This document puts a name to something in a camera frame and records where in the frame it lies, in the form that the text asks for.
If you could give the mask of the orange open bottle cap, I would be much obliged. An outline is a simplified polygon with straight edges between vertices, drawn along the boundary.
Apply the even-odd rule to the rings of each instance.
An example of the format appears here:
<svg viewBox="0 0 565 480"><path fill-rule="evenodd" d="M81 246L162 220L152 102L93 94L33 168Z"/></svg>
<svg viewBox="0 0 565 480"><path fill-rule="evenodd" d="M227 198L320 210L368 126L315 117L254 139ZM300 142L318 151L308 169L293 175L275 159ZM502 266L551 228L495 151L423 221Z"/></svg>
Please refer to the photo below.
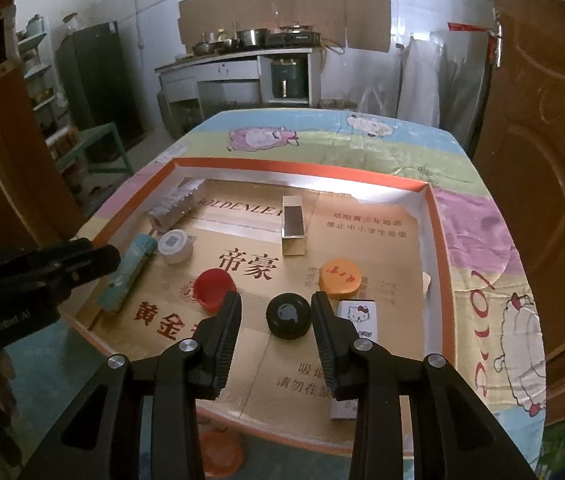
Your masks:
<svg viewBox="0 0 565 480"><path fill-rule="evenodd" d="M218 429L200 437L202 464L207 479L227 479L243 465L244 451L239 434Z"/></svg>

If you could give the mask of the black bottle cap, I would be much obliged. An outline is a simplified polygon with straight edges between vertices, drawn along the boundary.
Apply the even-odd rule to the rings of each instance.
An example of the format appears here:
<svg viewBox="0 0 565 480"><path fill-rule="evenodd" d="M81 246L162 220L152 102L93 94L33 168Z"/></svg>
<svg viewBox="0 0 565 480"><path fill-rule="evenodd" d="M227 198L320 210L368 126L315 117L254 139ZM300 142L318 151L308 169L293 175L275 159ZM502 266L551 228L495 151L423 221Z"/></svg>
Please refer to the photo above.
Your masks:
<svg viewBox="0 0 565 480"><path fill-rule="evenodd" d="M269 301L265 315L270 332L286 340L304 336L312 323L309 303L294 292L275 296Z"/></svg>

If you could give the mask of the clear patterned lighter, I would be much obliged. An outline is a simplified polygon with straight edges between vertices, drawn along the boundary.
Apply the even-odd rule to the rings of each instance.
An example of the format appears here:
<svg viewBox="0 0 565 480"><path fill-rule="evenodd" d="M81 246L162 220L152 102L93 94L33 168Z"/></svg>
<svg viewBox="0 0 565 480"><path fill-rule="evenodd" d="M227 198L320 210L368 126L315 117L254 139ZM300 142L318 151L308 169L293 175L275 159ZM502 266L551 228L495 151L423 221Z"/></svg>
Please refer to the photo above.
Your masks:
<svg viewBox="0 0 565 480"><path fill-rule="evenodd" d="M159 200L148 212L151 227L164 234L189 214L205 196L205 180L190 179Z"/></svg>

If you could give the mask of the steel cooking pot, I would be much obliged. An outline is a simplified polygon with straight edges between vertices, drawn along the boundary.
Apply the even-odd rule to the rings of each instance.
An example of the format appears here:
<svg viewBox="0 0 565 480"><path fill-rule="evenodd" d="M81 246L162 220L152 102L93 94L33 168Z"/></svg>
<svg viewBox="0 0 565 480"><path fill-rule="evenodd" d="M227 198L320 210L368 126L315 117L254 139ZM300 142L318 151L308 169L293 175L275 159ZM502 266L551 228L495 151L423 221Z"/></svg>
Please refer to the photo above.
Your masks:
<svg viewBox="0 0 565 480"><path fill-rule="evenodd" d="M239 47L243 49L265 48L268 35L267 28L249 28L236 32Z"/></svg>

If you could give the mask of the cartoon print tablecloth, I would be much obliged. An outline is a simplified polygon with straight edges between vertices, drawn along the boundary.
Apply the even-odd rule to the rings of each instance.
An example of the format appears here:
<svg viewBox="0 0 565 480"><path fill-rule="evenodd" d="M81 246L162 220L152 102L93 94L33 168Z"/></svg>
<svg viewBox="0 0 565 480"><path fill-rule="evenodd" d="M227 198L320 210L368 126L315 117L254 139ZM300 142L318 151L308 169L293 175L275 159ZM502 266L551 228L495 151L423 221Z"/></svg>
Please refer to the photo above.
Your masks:
<svg viewBox="0 0 565 480"><path fill-rule="evenodd" d="M283 124L298 146L252 153L264 162L307 162L427 182L437 203L454 294L461 375L495 411L523 456L536 465L546 417L545 354L540 318L506 222L465 151L443 130L415 122L334 110L234 110L174 142L124 182L83 228L86 235L135 200L168 183L181 157L243 158L232 130Z"/></svg>

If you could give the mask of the black gas stove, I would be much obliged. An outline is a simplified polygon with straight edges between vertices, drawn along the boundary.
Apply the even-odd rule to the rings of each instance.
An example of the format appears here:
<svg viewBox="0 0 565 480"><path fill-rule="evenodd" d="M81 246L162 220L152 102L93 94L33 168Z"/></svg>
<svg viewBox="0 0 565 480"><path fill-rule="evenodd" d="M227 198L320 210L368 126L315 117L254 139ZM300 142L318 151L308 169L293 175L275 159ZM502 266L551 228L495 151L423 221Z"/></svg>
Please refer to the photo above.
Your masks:
<svg viewBox="0 0 565 480"><path fill-rule="evenodd" d="M266 48L313 48L321 45L321 34L312 26L293 25L281 27L279 32L268 34Z"/></svg>

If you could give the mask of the gold rectangular box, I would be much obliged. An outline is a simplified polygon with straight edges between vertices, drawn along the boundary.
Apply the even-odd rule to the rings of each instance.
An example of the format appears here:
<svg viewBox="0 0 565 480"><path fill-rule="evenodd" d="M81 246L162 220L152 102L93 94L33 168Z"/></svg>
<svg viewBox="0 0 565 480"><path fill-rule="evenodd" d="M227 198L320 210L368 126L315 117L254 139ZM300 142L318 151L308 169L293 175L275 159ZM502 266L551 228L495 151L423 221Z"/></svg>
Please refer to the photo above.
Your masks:
<svg viewBox="0 0 565 480"><path fill-rule="evenodd" d="M284 257L304 256L307 252L301 196L289 195L282 198L281 249Z"/></svg>

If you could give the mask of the white bottle cap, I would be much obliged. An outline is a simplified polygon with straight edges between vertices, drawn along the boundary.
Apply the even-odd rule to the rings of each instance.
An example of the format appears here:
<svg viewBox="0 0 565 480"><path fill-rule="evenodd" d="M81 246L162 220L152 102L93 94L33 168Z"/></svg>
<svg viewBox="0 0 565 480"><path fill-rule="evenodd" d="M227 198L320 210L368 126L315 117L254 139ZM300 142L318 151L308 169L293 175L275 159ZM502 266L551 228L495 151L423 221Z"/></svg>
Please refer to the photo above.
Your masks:
<svg viewBox="0 0 565 480"><path fill-rule="evenodd" d="M196 237L184 230L176 229L166 232L158 242L158 252L170 266L185 262L194 252Z"/></svg>

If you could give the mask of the brown wooden door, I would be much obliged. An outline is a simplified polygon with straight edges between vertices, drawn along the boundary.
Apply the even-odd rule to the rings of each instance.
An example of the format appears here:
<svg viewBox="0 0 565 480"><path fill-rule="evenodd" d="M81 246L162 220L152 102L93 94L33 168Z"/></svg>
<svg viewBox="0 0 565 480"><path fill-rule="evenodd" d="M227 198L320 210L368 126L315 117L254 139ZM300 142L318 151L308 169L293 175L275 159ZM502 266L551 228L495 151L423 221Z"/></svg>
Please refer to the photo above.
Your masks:
<svg viewBox="0 0 565 480"><path fill-rule="evenodd" d="M565 420L565 0L494 0L499 57L473 162L499 206L544 336L547 420Z"/></svg>

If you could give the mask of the white hello kitty lighter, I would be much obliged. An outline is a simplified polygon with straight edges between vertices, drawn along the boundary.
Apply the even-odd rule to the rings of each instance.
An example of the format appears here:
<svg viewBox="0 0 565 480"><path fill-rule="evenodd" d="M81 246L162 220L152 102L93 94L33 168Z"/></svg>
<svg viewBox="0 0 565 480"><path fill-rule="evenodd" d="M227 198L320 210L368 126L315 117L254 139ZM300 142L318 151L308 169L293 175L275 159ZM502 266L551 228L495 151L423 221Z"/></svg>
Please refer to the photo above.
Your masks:
<svg viewBox="0 0 565 480"><path fill-rule="evenodd" d="M337 307L339 318L346 318L356 329L360 338L378 341L378 315L377 304L370 299L343 299ZM357 401L332 400L330 416L332 420L354 420L356 419Z"/></svg>

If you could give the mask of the dark refrigerator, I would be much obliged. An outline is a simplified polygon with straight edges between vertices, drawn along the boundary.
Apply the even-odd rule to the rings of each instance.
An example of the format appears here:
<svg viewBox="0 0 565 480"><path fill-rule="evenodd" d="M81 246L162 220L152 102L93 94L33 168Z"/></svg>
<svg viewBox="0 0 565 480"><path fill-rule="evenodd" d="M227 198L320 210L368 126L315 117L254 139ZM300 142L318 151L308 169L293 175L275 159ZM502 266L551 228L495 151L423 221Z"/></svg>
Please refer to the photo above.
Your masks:
<svg viewBox="0 0 565 480"><path fill-rule="evenodd" d="M116 21L72 32L56 50L57 68L77 129L116 125L124 148L144 133Z"/></svg>

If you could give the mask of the orange rimmed cardboard tray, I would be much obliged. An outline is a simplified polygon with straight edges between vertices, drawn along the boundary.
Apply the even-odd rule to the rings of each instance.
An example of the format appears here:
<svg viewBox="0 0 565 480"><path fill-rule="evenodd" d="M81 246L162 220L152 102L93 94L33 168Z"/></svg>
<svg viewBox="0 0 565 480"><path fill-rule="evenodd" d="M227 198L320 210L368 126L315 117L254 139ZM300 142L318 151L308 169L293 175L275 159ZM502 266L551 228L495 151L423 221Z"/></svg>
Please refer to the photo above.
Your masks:
<svg viewBox="0 0 565 480"><path fill-rule="evenodd" d="M315 339L275 337L265 321L269 300L282 292L311 297L321 266L349 259L362 271L357 296L377 304L383 347L455 359L449 258L428 183L306 162L185 157L168 168L166 185L146 186L104 229L83 235L126 249L149 231L149 209L189 178L205 180L204 199L183 221L196 237L192 256L174 266L150 257L118 312L98 307L100 284L81 287L62 306L99 351L139 360L190 335L204 317L194 280L224 269L242 298L240 334L226 388L200 402L199 412L267 440L341 455L351 450L353 426L331 419ZM302 197L304 256L284 257L281 249L289 195Z"/></svg>

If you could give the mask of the teal floral lighter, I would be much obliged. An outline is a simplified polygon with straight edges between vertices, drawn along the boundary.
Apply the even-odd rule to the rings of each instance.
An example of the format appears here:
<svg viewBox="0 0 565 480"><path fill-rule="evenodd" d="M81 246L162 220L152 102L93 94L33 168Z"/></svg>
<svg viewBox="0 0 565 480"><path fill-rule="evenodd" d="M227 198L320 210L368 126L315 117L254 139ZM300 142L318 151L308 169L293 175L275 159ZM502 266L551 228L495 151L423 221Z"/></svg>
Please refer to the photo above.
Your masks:
<svg viewBox="0 0 565 480"><path fill-rule="evenodd" d="M149 257L154 254L158 242L150 234L138 233L123 255L119 268L110 276L97 299L98 307L106 312L118 312L134 285L136 278Z"/></svg>

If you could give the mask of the cardboard wall sheet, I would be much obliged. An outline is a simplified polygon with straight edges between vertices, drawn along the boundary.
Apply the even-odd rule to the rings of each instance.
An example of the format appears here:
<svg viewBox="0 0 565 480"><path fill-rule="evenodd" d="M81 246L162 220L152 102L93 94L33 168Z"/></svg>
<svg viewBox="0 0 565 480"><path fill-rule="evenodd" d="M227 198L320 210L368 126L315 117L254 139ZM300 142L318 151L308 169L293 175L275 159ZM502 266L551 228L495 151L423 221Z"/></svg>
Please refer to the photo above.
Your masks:
<svg viewBox="0 0 565 480"><path fill-rule="evenodd" d="M210 32L273 32L294 24L311 26L341 47L387 52L391 46L391 0L183 0L178 10L187 50Z"/></svg>

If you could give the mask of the white kitchen counter cabinet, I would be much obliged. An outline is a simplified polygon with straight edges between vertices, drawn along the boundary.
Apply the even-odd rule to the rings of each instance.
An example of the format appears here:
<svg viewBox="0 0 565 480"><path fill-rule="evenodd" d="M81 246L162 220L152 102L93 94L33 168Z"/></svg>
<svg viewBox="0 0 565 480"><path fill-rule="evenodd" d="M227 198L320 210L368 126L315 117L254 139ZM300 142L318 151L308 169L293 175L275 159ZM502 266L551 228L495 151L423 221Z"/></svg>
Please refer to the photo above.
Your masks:
<svg viewBox="0 0 565 480"><path fill-rule="evenodd" d="M304 69L301 96L290 96L284 80L275 88L272 68L289 60L299 61ZM322 69L321 48L282 48L184 58L158 67L156 76L168 105L182 108L195 102L206 119L240 108L316 107Z"/></svg>

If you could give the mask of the brown left door frame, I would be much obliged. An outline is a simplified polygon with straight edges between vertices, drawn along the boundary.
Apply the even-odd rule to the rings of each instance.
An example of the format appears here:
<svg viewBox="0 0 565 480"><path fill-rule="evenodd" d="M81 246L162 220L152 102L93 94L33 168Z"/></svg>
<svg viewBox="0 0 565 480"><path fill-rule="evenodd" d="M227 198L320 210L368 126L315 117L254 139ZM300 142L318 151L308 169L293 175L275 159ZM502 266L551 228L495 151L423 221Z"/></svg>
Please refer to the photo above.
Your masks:
<svg viewBox="0 0 565 480"><path fill-rule="evenodd" d="M14 0L0 0L0 11ZM54 246L85 222L34 117L24 76L0 76L0 252Z"/></svg>

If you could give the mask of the green air fryer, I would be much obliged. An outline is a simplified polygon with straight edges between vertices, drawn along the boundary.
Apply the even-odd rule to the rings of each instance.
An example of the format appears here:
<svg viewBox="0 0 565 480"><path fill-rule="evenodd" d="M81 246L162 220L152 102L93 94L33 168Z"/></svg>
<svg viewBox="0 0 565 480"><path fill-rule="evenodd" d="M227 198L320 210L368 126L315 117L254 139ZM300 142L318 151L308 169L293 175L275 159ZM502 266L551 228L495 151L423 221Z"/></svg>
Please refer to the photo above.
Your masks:
<svg viewBox="0 0 565 480"><path fill-rule="evenodd" d="M273 96L277 99L304 99L309 94L306 58L275 58L272 71Z"/></svg>

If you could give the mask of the red bottle cap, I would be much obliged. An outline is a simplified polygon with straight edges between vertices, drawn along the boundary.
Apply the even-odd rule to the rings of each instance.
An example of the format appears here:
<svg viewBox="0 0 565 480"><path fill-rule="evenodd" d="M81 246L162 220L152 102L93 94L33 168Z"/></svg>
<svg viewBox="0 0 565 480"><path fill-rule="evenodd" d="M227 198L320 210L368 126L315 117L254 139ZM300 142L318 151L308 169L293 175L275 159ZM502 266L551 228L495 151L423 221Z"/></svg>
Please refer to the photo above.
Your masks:
<svg viewBox="0 0 565 480"><path fill-rule="evenodd" d="M205 312L215 314L223 306L228 292L235 292L236 284L224 269L214 268L203 271L192 286L192 296Z"/></svg>

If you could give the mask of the orange flat bottle cap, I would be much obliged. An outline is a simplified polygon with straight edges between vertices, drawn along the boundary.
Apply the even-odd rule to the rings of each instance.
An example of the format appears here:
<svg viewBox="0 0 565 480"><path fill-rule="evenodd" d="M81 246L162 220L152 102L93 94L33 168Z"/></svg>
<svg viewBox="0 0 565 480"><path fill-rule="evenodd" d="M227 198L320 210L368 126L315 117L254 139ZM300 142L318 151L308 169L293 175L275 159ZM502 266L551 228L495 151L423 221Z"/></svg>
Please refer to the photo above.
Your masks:
<svg viewBox="0 0 565 480"><path fill-rule="evenodd" d="M362 271L349 259L331 259L319 269L319 289L330 298L353 297L361 284Z"/></svg>

